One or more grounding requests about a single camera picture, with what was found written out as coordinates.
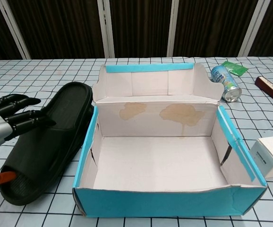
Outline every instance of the can lid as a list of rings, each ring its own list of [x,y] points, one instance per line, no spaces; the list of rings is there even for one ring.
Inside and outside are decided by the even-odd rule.
[[[238,100],[240,96],[241,96],[241,89],[239,87],[235,87],[227,91],[224,98],[228,102],[235,102],[236,100]]]

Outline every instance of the water stain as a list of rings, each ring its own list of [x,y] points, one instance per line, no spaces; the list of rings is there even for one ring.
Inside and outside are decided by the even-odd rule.
[[[147,105],[144,103],[126,103],[125,109],[119,111],[119,116],[123,120],[128,120],[145,111]]]
[[[170,120],[182,124],[181,135],[184,135],[185,125],[195,126],[204,116],[203,111],[196,111],[194,106],[188,104],[171,104],[160,112],[163,120]]]

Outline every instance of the robot finger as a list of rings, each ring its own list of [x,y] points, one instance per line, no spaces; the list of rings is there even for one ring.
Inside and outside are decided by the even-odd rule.
[[[13,133],[5,138],[5,141],[11,140],[12,138],[22,135],[36,127],[41,126],[53,126],[56,122],[50,119],[48,116],[40,116],[36,118],[30,118],[20,123],[15,123],[12,125]]]
[[[40,103],[41,100],[38,98],[24,98],[19,101],[14,101],[0,107],[0,116],[6,118],[7,116],[13,115],[20,109],[23,109],[29,105],[35,105]]]
[[[15,123],[19,123],[19,122],[23,122],[26,120],[29,120],[30,118],[36,118],[36,117],[40,117],[40,116],[44,116],[44,113],[40,110],[29,110],[29,111],[25,111],[23,113],[17,113],[14,114],[10,117],[6,117],[4,118],[4,120],[9,123],[10,125],[13,125]]]
[[[25,95],[20,95],[20,94],[11,94],[8,96],[3,96],[0,98],[0,107],[14,101],[19,101],[21,99],[28,98]]]

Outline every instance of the blue tape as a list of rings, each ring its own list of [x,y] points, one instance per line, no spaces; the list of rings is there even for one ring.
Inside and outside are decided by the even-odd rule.
[[[169,70],[191,70],[193,63],[148,64],[148,65],[106,65],[106,72],[156,72]]]
[[[226,136],[227,141],[229,142],[231,147],[233,147],[233,149],[237,153],[237,155],[238,155],[241,163],[245,167],[251,181],[254,181],[256,177],[255,177],[252,169],[248,165],[245,157],[243,156],[243,154],[241,153],[240,148],[239,148],[238,140],[241,140],[241,137],[240,137],[239,133],[237,132],[237,130],[235,129],[229,115],[227,114],[227,112],[223,108],[223,106],[218,107],[218,110],[216,112],[216,116],[217,116],[217,119],[218,119],[218,121],[219,121],[219,123],[220,123],[220,125],[222,127],[222,131]]]
[[[257,176],[260,184],[266,187],[267,186],[267,182],[265,181],[264,176],[260,172],[260,170],[259,170],[258,166],[256,165],[255,161],[253,160],[252,156],[250,155],[250,152],[247,149],[244,140],[238,140],[238,143],[239,143],[239,146],[240,146],[242,152],[246,156],[246,158],[248,160],[248,163],[250,164],[250,166],[254,170],[254,172],[255,172],[255,174],[256,174],[256,176]]]
[[[83,143],[82,152],[80,155],[76,176],[75,176],[74,183],[73,183],[74,188],[79,187],[79,185],[80,185],[80,180],[81,180],[81,176],[83,173],[87,154],[88,154],[88,151],[89,151],[91,144],[93,143],[93,140],[94,140],[94,130],[95,130],[95,123],[97,122],[97,118],[98,118],[98,109],[95,106],[94,107],[94,114],[93,114],[93,117],[91,118],[91,121],[89,123],[86,137],[85,137],[85,140]]]

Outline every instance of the cardboard box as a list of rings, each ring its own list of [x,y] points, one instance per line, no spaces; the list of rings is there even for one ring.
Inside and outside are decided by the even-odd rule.
[[[102,66],[73,195],[89,217],[241,215],[266,182],[201,64]]]
[[[273,177],[273,137],[258,139],[250,153],[265,177]]]

